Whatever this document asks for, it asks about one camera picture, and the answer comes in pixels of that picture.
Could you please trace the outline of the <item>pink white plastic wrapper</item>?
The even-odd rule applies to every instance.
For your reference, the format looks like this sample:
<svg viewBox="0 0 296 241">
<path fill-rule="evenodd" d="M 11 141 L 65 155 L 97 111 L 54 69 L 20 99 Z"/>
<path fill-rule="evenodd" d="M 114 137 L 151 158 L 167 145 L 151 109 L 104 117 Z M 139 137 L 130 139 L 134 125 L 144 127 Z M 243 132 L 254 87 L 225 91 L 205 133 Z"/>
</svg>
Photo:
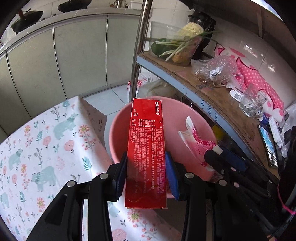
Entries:
<svg viewBox="0 0 296 241">
<path fill-rule="evenodd" d="M 190 150 L 193 156 L 198 159 L 201 166 L 206 170 L 213 172 L 214 169 L 206 161 L 201 161 L 201 156 L 204 156 L 208 150 L 214 151 L 216 154 L 221 154 L 223 150 L 213 141 L 203 140 L 199 137 L 198 132 L 190 118 L 187 116 L 185 120 L 187 127 L 186 131 L 178 131 L 178 136 L 182 139 L 186 147 Z"/>
</svg>

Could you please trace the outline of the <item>red cardboard box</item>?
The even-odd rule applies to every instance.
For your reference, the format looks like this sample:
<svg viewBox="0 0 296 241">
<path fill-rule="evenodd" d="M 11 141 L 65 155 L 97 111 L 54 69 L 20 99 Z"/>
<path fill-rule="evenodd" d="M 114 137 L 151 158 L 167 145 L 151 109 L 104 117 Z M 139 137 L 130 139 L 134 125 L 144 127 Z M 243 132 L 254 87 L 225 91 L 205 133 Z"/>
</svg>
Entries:
<svg viewBox="0 0 296 241">
<path fill-rule="evenodd" d="M 135 98 L 129 125 L 125 207 L 161 209 L 166 205 L 162 102 Z"/>
</svg>

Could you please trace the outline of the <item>grey kitchen cabinet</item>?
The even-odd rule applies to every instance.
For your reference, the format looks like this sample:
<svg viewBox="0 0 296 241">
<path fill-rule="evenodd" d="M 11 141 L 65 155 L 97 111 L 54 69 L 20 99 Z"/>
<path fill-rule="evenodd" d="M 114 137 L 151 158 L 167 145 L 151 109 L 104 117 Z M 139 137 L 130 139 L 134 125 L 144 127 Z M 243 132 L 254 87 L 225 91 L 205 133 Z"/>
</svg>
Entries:
<svg viewBox="0 0 296 241">
<path fill-rule="evenodd" d="M 43 111 L 130 80 L 140 11 L 60 14 L 1 48 L 1 139 Z"/>
</svg>

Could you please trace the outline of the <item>smartphone with lit screen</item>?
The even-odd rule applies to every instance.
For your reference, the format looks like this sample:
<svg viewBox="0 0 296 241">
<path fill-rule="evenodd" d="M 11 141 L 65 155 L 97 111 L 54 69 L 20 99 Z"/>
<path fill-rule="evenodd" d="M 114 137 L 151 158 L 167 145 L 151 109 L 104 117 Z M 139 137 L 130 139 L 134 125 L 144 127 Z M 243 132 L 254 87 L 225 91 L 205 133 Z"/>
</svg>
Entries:
<svg viewBox="0 0 296 241">
<path fill-rule="evenodd" d="M 258 130 L 260 133 L 260 136 L 262 138 L 265 151 L 267 154 L 267 159 L 268 159 L 268 165 L 273 168 L 278 167 L 278 156 L 276 154 L 276 148 L 274 146 L 274 141 L 271 138 L 270 133 L 268 132 L 267 128 L 261 124 L 258 126 Z"/>
</svg>

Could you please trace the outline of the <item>cardboard-covered shelf board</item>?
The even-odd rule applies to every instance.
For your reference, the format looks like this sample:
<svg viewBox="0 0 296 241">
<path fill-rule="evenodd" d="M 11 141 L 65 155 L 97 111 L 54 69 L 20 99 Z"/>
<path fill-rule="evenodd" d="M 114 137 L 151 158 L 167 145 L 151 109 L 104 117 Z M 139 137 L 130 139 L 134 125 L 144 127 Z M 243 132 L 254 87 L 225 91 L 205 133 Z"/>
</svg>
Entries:
<svg viewBox="0 0 296 241">
<path fill-rule="evenodd" d="M 208 87 L 197 80 L 191 67 L 165 63 L 149 53 L 138 54 L 137 64 L 175 87 L 216 122 L 245 155 L 268 167 L 265 145 L 258 130 L 259 121 L 247 117 L 225 87 Z"/>
</svg>

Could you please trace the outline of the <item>clear drinking glass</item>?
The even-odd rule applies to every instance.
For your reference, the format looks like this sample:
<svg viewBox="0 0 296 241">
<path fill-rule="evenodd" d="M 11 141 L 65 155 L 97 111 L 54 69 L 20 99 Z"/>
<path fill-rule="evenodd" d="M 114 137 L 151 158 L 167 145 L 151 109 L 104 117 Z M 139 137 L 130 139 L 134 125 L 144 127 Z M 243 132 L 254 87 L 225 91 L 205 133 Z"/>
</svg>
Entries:
<svg viewBox="0 0 296 241">
<path fill-rule="evenodd" d="M 263 105 L 266 94 L 253 83 L 249 84 L 239 102 L 239 108 L 248 117 L 260 119 L 263 116 Z"/>
</svg>

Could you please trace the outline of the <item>pink plastic basin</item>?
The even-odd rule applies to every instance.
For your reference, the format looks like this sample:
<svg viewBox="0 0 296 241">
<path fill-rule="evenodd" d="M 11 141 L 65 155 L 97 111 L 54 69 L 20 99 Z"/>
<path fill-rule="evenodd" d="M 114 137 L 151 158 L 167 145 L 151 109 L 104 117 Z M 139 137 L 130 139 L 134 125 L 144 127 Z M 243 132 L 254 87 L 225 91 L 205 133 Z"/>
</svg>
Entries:
<svg viewBox="0 0 296 241">
<path fill-rule="evenodd" d="M 109 132 L 109 147 L 114 162 L 118 163 L 128 149 L 130 120 L 135 117 L 134 113 L 139 113 L 148 120 L 159 117 L 155 112 L 155 102 L 162 105 L 165 150 L 171 154 L 175 162 L 183 164 L 187 172 L 195 174 L 203 181 L 211 182 L 214 171 L 209 171 L 208 167 L 201 165 L 204 157 L 202 155 L 194 157 L 178 135 L 178 131 L 187 130 L 185 120 L 190 117 L 201 139 L 215 142 L 214 133 L 210 125 L 194 109 L 172 98 L 161 96 L 135 98 L 119 111 Z"/>
</svg>

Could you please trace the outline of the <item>pink polka dot cloth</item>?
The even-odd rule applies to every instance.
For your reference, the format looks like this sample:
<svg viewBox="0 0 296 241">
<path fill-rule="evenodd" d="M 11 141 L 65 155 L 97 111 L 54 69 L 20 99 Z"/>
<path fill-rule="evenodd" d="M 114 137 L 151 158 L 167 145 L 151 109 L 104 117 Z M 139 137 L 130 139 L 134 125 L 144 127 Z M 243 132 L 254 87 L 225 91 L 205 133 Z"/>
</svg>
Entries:
<svg viewBox="0 0 296 241">
<path fill-rule="evenodd" d="M 233 48 L 222 47 L 220 45 L 215 48 L 214 52 L 216 57 L 225 55 L 234 59 L 237 65 L 235 78 L 239 82 L 239 85 L 241 85 L 242 91 L 245 91 L 247 87 L 252 84 L 255 86 L 256 90 L 263 92 L 267 99 L 263 105 L 263 112 L 268 116 L 273 116 L 276 121 L 281 122 L 285 114 L 283 101 L 247 57 Z"/>
</svg>

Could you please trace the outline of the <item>floral bear tablecloth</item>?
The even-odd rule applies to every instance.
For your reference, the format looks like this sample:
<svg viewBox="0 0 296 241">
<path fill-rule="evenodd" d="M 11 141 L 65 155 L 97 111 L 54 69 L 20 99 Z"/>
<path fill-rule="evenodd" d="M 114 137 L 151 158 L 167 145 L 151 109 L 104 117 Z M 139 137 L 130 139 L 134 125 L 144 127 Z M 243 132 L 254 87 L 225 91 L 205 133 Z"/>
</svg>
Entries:
<svg viewBox="0 0 296 241">
<path fill-rule="evenodd" d="M 107 117 L 81 97 L 36 116 L 1 143 L 1 218 L 26 240 L 68 181 L 84 183 L 112 163 L 104 144 Z"/>
</svg>

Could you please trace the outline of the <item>crumpled clear plastic bag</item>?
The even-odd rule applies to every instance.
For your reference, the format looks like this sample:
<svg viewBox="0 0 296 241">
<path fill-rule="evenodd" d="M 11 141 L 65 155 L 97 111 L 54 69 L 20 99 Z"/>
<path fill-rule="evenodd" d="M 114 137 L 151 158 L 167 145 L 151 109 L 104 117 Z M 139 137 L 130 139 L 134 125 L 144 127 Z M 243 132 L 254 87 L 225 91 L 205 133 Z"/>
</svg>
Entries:
<svg viewBox="0 0 296 241">
<path fill-rule="evenodd" d="M 222 87 L 235 76 L 237 64 L 230 56 L 219 55 L 208 60 L 191 60 L 192 74 L 203 84 Z"/>
</svg>

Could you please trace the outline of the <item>white bag on floor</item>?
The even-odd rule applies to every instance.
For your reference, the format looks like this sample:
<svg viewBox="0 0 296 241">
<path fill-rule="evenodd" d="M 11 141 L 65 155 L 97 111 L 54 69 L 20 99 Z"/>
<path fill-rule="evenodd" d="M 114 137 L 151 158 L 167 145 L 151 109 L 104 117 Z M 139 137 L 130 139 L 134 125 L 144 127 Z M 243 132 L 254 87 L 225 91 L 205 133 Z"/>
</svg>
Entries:
<svg viewBox="0 0 296 241">
<path fill-rule="evenodd" d="M 136 98 L 144 98 L 149 96 L 164 96 L 173 98 L 176 89 L 165 80 L 158 78 L 150 72 L 139 73 Z"/>
</svg>

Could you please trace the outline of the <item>clear container with vegetables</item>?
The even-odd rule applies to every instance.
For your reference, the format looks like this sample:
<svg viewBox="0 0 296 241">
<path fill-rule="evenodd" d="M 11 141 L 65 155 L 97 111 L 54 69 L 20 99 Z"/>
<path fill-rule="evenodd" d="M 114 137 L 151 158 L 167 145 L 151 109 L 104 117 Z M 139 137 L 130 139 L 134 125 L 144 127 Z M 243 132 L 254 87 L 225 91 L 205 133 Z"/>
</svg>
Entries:
<svg viewBox="0 0 296 241">
<path fill-rule="evenodd" d="M 204 30 L 194 22 L 178 28 L 152 21 L 150 37 L 147 38 L 149 54 L 167 63 L 187 66 L 201 42 L 212 40 L 213 33 L 215 31 Z"/>
</svg>

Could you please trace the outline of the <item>steel shelf pole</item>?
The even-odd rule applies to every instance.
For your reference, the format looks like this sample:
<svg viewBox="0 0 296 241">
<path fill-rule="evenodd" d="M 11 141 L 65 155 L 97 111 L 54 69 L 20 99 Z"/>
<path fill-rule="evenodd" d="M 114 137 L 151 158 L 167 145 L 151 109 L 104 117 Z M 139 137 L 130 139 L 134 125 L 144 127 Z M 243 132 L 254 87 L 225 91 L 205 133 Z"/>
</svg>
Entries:
<svg viewBox="0 0 296 241">
<path fill-rule="evenodd" d="M 137 83 L 138 83 L 138 75 L 140 66 L 137 64 L 138 54 L 144 51 L 144 43 L 146 31 L 149 23 L 149 16 L 152 8 L 153 0 L 144 0 L 142 3 L 142 10 L 140 14 L 138 29 L 137 29 L 137 37 L 135 41 L 134 54 L 133 54 L 133 62 L 132 62 L 132 75 L 130 79 L 130 91 L 128 102 L 132 102 L 136 97 L 137 92 Z"/>
</svg>

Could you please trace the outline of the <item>black wok on counter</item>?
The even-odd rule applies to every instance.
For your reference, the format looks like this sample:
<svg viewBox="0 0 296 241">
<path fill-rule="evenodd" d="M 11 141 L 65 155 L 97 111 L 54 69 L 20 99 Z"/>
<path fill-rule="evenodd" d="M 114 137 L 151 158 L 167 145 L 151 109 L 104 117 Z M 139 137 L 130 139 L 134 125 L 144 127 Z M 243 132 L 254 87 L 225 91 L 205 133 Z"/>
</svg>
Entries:
<svg viewBox="0 0 296 241">
<path fill-rule="evenodd" d="M 41 19 L 43 13 L 43 11 L 31 11 L 30 9 L 27 11 L 19 10 L 19 18 L 11 25 L 12 30 L 16 34 L 22 32 L 26 28 L 36 24 Z"/>
</svg>

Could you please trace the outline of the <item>black pan on counter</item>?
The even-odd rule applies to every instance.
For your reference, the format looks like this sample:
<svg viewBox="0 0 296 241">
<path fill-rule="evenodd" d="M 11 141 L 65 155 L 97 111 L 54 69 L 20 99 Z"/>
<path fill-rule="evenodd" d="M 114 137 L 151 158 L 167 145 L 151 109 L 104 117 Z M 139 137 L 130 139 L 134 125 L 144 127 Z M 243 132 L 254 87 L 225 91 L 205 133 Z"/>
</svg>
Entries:
<svg viewBox="0 0 296 241">
<path fill-rule="evenodd" d="M 80 9 L 86 9 L 92 0 L 68 0 L 65 3 L 58 5 L 58 10 L 62 13 L 70 11 L 77 11 Z"/>
</svg>

